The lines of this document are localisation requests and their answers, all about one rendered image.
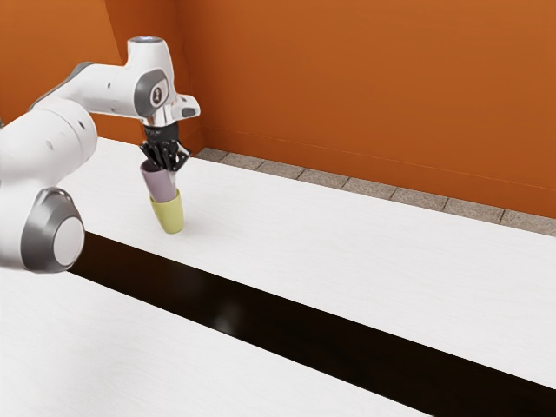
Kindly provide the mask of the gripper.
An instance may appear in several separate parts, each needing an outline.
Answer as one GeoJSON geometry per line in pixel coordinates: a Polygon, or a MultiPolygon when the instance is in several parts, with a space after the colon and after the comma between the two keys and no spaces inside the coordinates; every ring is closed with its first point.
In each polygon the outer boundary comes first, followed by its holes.
{"type": "Polygon", "coordinates": [[[191,157],[191,150],[181,144],[178,122],[161,127],[144,125],[143,129],[146,139],[140,150],[157,168],[177,172],[191,157]],[[159,146],[163,143],[169,143],[168,148],[159,146]]]}

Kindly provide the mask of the lilac cup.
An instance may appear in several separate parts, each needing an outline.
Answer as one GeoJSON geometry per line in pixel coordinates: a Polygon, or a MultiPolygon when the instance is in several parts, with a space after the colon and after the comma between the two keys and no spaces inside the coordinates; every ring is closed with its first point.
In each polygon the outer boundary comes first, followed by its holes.
{"type": "Polygon", "coordinates": [[[165,203],[175,199],[177,188],[173,171],[161,169],[147,159],[141,164],[140,172],[154,202],[165,203]]]}

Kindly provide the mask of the yellow-green cup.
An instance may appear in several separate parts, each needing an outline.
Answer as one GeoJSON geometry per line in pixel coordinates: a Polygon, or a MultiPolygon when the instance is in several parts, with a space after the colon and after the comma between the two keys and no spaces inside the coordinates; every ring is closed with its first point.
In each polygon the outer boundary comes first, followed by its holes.
{"type": "Polygon", "coordinates": [[[184,214],[179,189],[176,190],[175,197],[170,201],[157,202],[152,197],[149,200],[157,221],[165,233],[172,235],[182,231],[184,214]]]}

